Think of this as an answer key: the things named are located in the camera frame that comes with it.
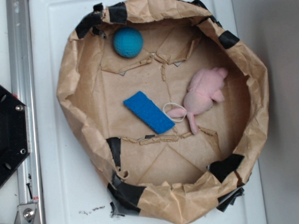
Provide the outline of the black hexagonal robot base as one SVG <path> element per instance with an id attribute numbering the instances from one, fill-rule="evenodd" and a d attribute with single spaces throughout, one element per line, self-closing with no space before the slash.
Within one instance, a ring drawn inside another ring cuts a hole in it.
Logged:
<path id="1" fill-rule="evenodd" d="M 0 85 L 0 189 L 29 154 L 26 106 Z"/>

